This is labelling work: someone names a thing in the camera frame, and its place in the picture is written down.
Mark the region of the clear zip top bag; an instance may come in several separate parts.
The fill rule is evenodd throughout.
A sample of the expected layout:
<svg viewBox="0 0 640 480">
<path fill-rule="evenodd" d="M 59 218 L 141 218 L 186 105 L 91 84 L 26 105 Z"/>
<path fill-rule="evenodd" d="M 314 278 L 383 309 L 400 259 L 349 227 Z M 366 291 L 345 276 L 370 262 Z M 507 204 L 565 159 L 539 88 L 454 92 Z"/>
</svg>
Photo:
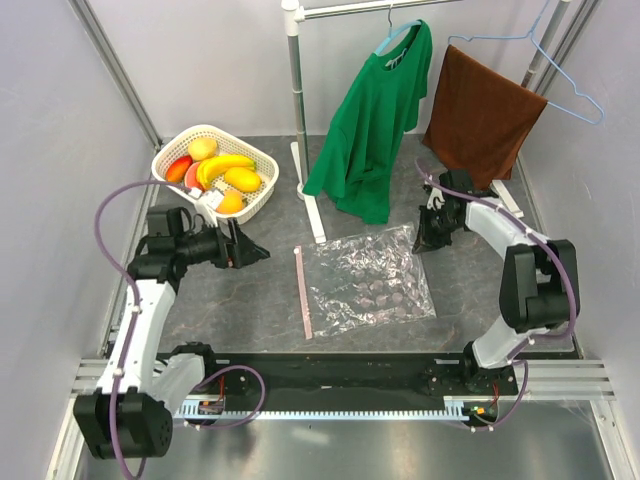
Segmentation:
<svg viewBox="0 0 640 480">
<path fill-rule="evenodd" d="M 434 319 L 425 270 L 412 252 L 415 236 L 414 225 L 405 223 L 378 233 L 296 246 L 305 338 Z"/>
</svg>

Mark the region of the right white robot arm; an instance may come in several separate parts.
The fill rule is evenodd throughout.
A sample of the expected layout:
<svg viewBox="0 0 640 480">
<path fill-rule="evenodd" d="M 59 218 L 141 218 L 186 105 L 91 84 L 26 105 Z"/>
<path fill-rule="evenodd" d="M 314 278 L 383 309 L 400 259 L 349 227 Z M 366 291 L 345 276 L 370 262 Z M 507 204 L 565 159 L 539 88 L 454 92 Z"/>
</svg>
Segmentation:
<svg viewBox="0 0 640 480">
<path fill-rule="evenodd" d="M 464 170 L 420 175 L 428 199 L 419 208 L 414 253 L 449 246 L 453 233 L 464 229 L 481 236 L 503 261 L 500 315 L 465 346 L 457 371 L 465 391 L 481 393 L 526 346 L 572 335 L 580 311 L 576 249 L 529 227 L 497 195 L 474 189 Z"/>
</svg>

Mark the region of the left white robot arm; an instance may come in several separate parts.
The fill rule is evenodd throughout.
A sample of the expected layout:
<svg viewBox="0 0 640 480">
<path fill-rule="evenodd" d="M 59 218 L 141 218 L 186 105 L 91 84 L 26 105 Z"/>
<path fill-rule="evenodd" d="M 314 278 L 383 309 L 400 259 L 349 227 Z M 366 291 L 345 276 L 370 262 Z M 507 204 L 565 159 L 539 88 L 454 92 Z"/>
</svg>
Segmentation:
<svg viewBox="0 0 640 480">
<path fill-rule="evenodd" d="M 148 232 L 127 266 L 124 325 L 95 390 L 78 396 L 74 417 L 97 459 L 152 458 L 166 454 L 173 416 L 195 390 L 219 382 L 212 348 L 193 342 L 175 348 L 160 373 L 154 371 L 160 337 L 189 267 L 210 263 L 240 269 L 269 258 L 236 219 L 229 229 L 194 228 L 182 207 L 153 207 Z"/>
</svg>

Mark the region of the orange peach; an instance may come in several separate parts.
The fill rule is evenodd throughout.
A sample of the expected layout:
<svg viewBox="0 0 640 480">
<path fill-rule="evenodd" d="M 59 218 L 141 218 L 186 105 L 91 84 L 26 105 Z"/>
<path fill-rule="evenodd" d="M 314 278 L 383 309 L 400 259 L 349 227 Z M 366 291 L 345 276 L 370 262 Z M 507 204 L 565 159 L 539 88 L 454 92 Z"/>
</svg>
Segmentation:
<svg viewBox="0 0 640 480">
<path fill-rule="evenodd" d="M 242 211 L 246 206 L 244 196 L 237 190 L 226 190 L 216 211 L 223 215 L 233 215 Z"/>
</svg>

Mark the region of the yellow mango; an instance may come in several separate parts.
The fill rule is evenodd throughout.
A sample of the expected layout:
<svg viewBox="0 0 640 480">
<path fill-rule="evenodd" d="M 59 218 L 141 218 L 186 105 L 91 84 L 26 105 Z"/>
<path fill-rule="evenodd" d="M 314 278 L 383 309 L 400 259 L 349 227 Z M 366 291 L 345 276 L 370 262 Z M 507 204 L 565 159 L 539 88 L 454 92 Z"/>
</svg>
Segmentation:
<svg viewBox="0 0 640 480">
<path fill-rule="evenodd" d="M 224 174 L 224 181 L 242 193 L 254 193 L 262 186 L 261 177 L 245 167 L 232 167 Z"/>
</svg>

